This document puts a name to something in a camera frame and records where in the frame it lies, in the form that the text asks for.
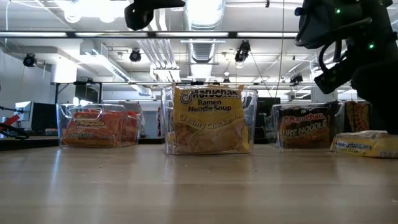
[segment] wooden table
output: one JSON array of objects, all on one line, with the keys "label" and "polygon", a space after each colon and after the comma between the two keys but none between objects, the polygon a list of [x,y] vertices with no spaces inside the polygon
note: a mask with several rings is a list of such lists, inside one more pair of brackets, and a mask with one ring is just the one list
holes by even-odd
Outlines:
[{"label": "wooden table", "polygon": [[0,223],[398,223],[398,161],[256,146],[0,152]]}]

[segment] small package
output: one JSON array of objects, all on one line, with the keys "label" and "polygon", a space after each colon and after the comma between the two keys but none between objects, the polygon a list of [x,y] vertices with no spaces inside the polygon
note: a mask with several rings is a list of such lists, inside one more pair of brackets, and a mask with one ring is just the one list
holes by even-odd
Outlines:
[{"label": "small package", "polygon": [[220,86],[162,90],[167,154],[249,153],[257,91]]},{"label": "small package", "polygon": [[61,146],[128,146],[139,137],[139,115],[120,105],[57,105],[57,118]]},{"label": "small package", "polygon": [[355,156],[398,158],[398,136],[386,131],[337,134],[330,151]]},{"label": "small package", "polygon": [[277,145],[282,148],[330,147],[343,127],[342,103],[275,105]]}]

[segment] transparent container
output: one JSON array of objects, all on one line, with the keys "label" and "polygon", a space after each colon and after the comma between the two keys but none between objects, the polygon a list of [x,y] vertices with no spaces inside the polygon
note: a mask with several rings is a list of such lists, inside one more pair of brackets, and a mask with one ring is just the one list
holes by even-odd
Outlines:
[{"label": "transparent container", "polygon": [[326,148],[344,130],[345,104],[295,103],[272,107],[272,122],[278,147]]},{"label": "transparent container", "polygon": [[121,105],[57,105],[63,147],[121,147],[137,144],[141,116]]},{"label": "transparent container", "polygon": [[257,91],[220,86],[162,89],[165,152],[243,154],[253,149]]}]

